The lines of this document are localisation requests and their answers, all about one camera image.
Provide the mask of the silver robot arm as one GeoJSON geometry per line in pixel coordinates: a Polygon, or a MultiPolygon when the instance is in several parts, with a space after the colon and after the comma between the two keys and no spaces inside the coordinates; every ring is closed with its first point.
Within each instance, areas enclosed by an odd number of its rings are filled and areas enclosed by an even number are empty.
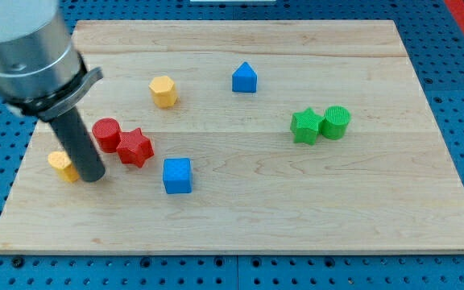
{"type": "Polygon", "coordinates": [[[76,104],[102,78],[100,68],[87,69],[57,1],[0,0],[0,96],[48,123],[86,182],[106,169],[76,104]]]}

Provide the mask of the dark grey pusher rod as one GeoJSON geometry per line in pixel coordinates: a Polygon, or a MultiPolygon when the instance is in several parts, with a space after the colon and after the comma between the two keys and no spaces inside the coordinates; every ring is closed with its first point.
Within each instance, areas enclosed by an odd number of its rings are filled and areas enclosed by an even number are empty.
{"type": "Polygon", "coordinates": [[[77,170],[86,182],[100,180],[106,168],[76,107],[49,122],[77,170]]]}

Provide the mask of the metal tool mounting clamp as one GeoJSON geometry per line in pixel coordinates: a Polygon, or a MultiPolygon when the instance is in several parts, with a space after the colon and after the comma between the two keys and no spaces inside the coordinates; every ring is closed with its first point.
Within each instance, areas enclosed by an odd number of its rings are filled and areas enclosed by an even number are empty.
{"type": "Polygon", "coordinates": [[[34,98],[18,99],[5,96],[6,104],[14,107],[21,115],[35,116],[44,122],[49,122],[67,113],[76,106],[94,84],[103,78],[103,71],[100,67],[89,71],[80,53],[78,59],[81,62],[80,71],[59,90],[34,98]]]}

